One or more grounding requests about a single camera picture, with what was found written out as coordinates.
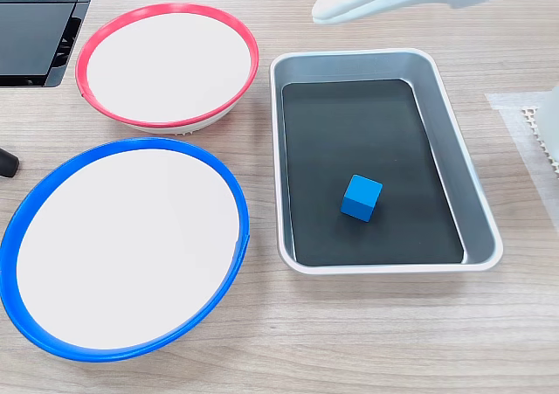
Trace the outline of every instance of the bowl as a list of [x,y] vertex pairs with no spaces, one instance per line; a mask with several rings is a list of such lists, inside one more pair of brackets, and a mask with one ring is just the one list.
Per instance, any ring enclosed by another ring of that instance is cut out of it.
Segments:
[[191,3],[150,5],[95,32],[81,50],[81,95],[104,115],[152,134],[221,119],[251,85],[259,49],[231,14]]

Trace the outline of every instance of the wood grain surface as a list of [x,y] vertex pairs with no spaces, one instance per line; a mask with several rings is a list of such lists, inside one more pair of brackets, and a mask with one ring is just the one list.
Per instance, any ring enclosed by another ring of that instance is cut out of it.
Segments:
[[[559,392],[559,239],[484,96],[545,91],[559,82],[559,0],[494,0],[464,10],[429,5],[333,27],[312,24],[314,0],[93,0],[61,86],[0,89],[0,147],[22,162],[17,177],[0,181],[0,232],[62,162],[140,135],[89,107],[73,69],[104,23],[161,2],[217,6],[243,20],[259,42],[259,75],[246,96],[218,123],[179,138],[221,158],[243,186],[252,215],[245,263],[199,326],[122,363],[51,356],[0,311],[0,392]],[[146,62],[157,61],[165,45],[161,38]],[[490,272],[317,279],[280,260],[270,62],[284,52],[386,47],[417,47],[438,63],[505,244]]]

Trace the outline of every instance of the black device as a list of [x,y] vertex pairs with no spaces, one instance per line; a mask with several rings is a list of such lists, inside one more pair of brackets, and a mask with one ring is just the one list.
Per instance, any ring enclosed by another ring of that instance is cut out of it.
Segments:
[[14,177],[18,167],[17,157],[0,148],[0,176]]
[[0,0],[0,86],[57,86],[91,0]]

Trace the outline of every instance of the tray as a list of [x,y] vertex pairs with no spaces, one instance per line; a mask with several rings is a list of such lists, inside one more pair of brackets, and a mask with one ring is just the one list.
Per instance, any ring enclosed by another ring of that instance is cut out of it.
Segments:
[[[309,274],[485,270],[502,243],[432,59],[292,53],[271,67],[279,252]],[[340,212],[354,174],[373,217]]]

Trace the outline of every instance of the blue rim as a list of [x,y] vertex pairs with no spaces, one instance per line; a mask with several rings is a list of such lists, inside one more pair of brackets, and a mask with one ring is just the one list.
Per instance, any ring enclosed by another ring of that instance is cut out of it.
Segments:
[[[31,317],[17,286],[16,265],[19,247],[29,224],[45,200],[72,174],[86,165],[120,152],[137,149],[167,149],[193,156],[211,166],[227,182],[238,208],[239,230],[235,254],[219,289],[189,320],[155,340],[122,349],[88,349],[62,342],[43,330]],[[19,205],[0,245],[0,297],[17,329],[41,349],[56,356],[82,362],[110,362],[129,359],[159,349],[194,328],[221,301],[237,276],[249,240],[249,215],[246,200],[235,176],[209,152],[186,142],[166,138],[133,138],[107,143],[90,149],[55,169],[43,179]]]

